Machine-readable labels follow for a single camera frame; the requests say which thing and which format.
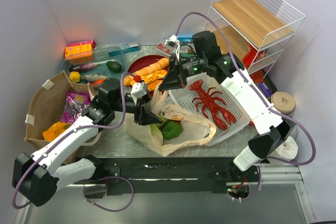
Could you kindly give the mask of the green napa cabbage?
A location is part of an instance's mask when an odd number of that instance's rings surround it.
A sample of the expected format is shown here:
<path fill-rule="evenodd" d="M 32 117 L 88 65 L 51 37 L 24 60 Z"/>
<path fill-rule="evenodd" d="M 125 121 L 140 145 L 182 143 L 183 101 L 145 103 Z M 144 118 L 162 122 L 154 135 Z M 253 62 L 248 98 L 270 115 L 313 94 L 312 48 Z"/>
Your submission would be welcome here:
<path fill-rule="evenodd" d="M 157 123 L 157 124 L 151 124 L 150 125 L 150 132 L 151 132 L 151 135 L 154 138 L 156 138 L 157 140 L 159 140 L 162 144 L 163 140 L 164 140 L 164 137 L 163 137 L 163 133 L 162 133 L 161 129 L 168 122 L 168 119 L 161 116 L 161 115 L 158 115 L 158 117 L 162 122 Z"/>

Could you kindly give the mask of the green bell pepper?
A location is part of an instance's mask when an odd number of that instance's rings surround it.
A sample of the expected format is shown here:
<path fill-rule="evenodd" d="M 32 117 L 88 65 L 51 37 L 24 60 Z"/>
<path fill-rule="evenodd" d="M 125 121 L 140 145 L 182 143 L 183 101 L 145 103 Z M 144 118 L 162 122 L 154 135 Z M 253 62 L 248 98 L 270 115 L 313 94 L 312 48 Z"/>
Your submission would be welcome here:
<path fill-rule="evenodd" d="M 161 129 L 165 140 L 178 137 L 183 132 L 183 127 L 175 121 L 168 121 Z"/>

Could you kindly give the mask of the orange plastic grocery bag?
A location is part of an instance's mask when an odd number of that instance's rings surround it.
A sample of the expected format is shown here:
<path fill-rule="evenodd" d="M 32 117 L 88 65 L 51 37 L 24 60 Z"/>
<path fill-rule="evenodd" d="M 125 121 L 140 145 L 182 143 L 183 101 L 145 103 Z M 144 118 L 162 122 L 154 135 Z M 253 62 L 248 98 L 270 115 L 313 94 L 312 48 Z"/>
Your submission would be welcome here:
<path fill-rule="evenodd" d="M 215 124 L 179 105 L 166 104 L 167 96 L 167 91 L 160 92 L 156 87 L 148 105 L 162 123 L 141 126 L 134 122 L 133 116 L 127 114 L 124 121 L 126 133 L 161 156 L 168 156 L 185 147 L 209 143 L 217 131 Z"/>

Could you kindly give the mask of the purple grape snack bag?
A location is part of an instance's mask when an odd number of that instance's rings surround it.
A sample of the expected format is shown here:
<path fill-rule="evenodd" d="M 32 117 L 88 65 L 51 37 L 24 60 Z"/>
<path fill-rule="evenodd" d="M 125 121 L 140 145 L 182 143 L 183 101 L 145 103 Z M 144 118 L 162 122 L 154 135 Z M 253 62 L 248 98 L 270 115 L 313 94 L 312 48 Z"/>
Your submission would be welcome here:
<path fill-rule="evenodd" d="M 74 123 L 79 116 L 81 116 L 83 110 L 85 110 L 90 104 L 90 95 L 88 93 L 76 93 L 68 91 L 66 94 L 66 102 L 61 122 Z"/>

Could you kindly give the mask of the yellow orange chips bag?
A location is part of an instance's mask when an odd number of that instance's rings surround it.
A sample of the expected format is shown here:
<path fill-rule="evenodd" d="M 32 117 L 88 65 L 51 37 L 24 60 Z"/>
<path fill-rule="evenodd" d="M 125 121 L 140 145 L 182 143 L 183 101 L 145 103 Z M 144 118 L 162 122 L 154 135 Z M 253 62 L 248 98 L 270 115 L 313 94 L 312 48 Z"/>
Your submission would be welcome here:
<path fill-rule="evenodd" d="M 52 142 L 59 135 L 61 135 L 65 130 L 67 130 L 71 124 L 65 122 L 57 122 L 53 124 L 48 130 L 43 132 L 43 137 L 45 141 Z"/>

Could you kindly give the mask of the brown paper grocery bag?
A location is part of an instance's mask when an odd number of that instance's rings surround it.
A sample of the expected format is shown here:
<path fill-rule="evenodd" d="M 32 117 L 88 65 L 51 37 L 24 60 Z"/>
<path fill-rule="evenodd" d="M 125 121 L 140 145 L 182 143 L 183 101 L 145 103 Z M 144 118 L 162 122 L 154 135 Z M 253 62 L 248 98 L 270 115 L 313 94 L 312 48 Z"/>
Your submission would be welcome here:
<path fill-rule="evenodd" d="M 97 95 L 91 84 L 73 83 L 65 71 L 48 79 L 34 95 L 25 119 L 24 141 L 36 150 L 49 143 L 44 140 L 43 132 L 61 119 L 68 91 L 88 93 L 91 98 Z"/>

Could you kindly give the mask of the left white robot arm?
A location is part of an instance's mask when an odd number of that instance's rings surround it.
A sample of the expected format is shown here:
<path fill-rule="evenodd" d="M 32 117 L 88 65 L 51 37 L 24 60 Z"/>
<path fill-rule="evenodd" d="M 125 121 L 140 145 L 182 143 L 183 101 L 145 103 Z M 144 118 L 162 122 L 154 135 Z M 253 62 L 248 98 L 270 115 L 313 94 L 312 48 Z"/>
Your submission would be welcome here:
<path fill-rule="evenodd" d="M 160 123 L 161 119 L 147 107 L 150 100 L 148 86 L 142 80 L 132 86 L 129 96 L 124 93 L 122 80 L 105 80 L 98 95 L 75 123 L 40 150 L 31 155 L 22 153 L 15 159 L 12 180 L 14 193 L 21 193 L 29 203 L 42 206 L 57 191 L 70 184 L 97 179 L 102 163 L 94 156 L 89 155 L 69 165 L 63 162 L 103 129 L 112 129 L 109 124 L 117 111 L 122 112 L 122 117 L 115 128 L 122 125 L 126 113 L 133 114 L 138 125 Z"/>

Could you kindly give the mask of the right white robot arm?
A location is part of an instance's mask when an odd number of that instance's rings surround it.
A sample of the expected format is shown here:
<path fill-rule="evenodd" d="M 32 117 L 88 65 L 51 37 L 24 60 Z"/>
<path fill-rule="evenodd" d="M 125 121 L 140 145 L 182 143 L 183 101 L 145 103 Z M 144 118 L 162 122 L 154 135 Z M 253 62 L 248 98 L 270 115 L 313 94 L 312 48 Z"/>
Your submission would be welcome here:
<path fill-rule="evenodd" d="M 172 52 L 169 71 L 159 89 L 188 88 L 195 95 L 192 101 L 195 109 L 204 116 L 210 112 L 215 125 L 223 131 L 238 119 L 224 107 L 226 102 L 220 98 L 224 91 L 228 92 L 247 113 L 259 134 L 233 160 L 233 166 L 245 172 L 265 160 L 288 137 L 294 126 L 293 119 L 278 112 L 263 97 L 232 52 L 221 53 L 213 32 L 197 33 L 192 40 L 195 56 L 187 59 L 181 58 L 181 42 L 176 35 L 165 41 L 164 46 Z"/>

